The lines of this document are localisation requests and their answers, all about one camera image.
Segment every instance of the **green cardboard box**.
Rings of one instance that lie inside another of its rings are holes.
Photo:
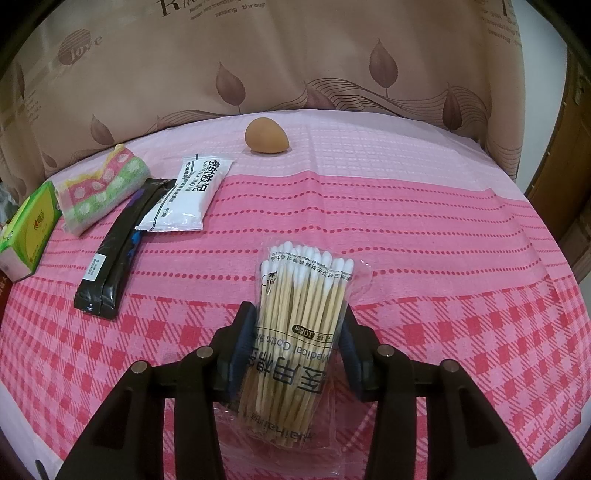
[[[45,182],[31,193],[0,235],[0,270],[12,281],[35,273],[61,210],[55,188]]]

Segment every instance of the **folded towel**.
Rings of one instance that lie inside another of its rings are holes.
[[[99,170],[58,184],[56,193],[67,230],[81,235],[137,191],[148,176],[144,161],[119,144]]]

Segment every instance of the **white packet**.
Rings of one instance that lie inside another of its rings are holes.
[[[195,154],[183,158],[174,188],[135,228],[148,232],[203,230],[203,217],[233,160]]]

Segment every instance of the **pink bed sheet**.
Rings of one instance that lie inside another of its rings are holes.
[[[257,255],[272,234],[369,263],[371,289],[353,305],[360,323],[412,359],[458,359],[531,464],[578,425],[591,395],[591,329],[579,288],[534,209],[475,144],[374,114],[275,113],[292,149],[268,158],[235,139],[252,119],[245,117],[130,144],[155,176],[175,177],[188,151],[236,164],[203,232],[144,238],[116,322],[83,314],[72,300],[121,206],[80,239],[61,220],[37,273],[14,285],[0,330],[0,380],[51,449],[67,456],[132,362],[180,359],[227,325],[241,301],[254,301]],[[448,168],[437,163],[445,158]],[[426,159],[435,168],[418,172]],[[342,375],[336,399],[345,478],[358,479],[375,409],[354,408]],[[417,478],[426,474],[424,415],[421,407]],[[281,477],[225,460],[229,479]]]

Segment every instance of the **brown egg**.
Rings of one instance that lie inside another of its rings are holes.
[[[290,141],[279,124],[266,116],[255,118],[246,127],[244,141],[252,151],[280,153],[290,147]]]

